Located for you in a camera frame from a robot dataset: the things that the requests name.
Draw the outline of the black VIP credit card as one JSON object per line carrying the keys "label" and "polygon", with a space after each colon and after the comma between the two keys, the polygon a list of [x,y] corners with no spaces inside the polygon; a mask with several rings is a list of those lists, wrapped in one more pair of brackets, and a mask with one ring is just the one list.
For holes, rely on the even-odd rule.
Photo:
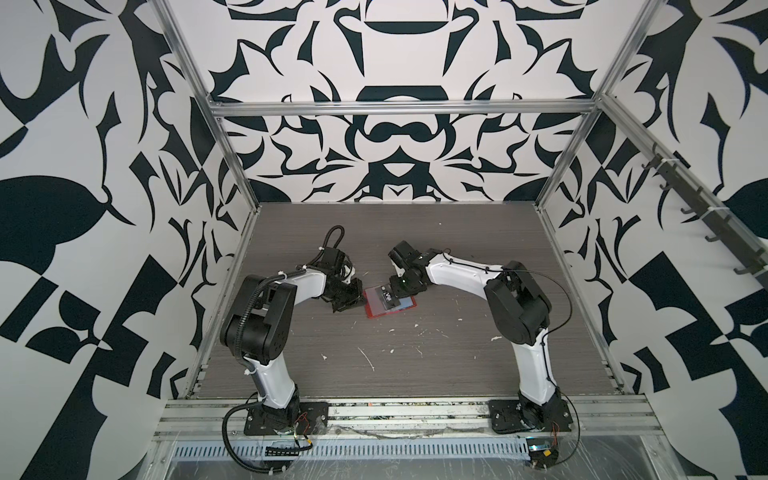
{"label": "black VIP credit card", "polygon": [[411,297],[398,298],[389,286],[381,286],[377,294],[385,312],[405,310],[414,306]]}

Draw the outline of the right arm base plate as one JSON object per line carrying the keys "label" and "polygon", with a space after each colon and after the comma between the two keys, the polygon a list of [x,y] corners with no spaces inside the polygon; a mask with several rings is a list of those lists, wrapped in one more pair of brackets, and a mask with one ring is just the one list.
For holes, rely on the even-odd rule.
{"label": "right arm base plate", "polygon": [[553,396],[538,405],[527,398],[487,402],[492,430],[497,434],[521,432],[570,432],[573,417],[568,404]]}

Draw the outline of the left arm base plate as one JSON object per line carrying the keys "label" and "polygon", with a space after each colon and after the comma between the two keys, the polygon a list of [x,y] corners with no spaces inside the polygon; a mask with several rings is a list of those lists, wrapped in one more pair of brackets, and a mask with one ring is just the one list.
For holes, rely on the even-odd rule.
{"label": "left arm base plate", "polygon": [[247,410],[244,434],[246,436],[276,435],[296,430],[299,435],[322,431],[327,425],[330,404],[304,402],[275,409],[261,404]]}

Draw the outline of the red leather card holder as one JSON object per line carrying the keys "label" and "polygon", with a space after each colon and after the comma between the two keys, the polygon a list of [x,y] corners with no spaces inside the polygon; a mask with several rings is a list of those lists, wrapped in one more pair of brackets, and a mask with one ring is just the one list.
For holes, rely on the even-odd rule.
{"label": "red leather card holder", "polygon": [[365,311],[369,319],[374,319],[417,306],[413,297],[397,298],[389,285],[367,288],[364,291]]}

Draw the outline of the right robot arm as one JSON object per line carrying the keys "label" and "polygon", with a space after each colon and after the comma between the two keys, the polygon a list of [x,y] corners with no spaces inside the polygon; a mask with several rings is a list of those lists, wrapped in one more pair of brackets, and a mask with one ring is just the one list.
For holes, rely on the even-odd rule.
{"label": "right robot arm", "polygon": [[488,402],[495,433],[571,430],[573,417],[555,382],[546,345],[552,305],[527,267],[517,261],[481,264],[436,249],[419,252],[406,241],[389,258],[396,270],[390,287],[398,298],[436,285],[487,301],[498,332],[513,345],[519,375],[515,400]]}

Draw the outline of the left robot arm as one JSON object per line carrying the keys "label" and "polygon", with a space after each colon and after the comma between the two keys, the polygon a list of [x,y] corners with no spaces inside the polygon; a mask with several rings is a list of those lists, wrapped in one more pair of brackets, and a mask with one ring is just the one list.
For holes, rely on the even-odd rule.
{"label": "left robot arm", "polygon": [[363,286],[349,256],[324,247],[310,263],[271,277],[247,276],[220,328],[219,341],[251,377],[259,394],[254,408],[276,429],[300,415],[299,388],[288,373],[283,351],[295,306],[319,299],[333,312],[365,303]]}

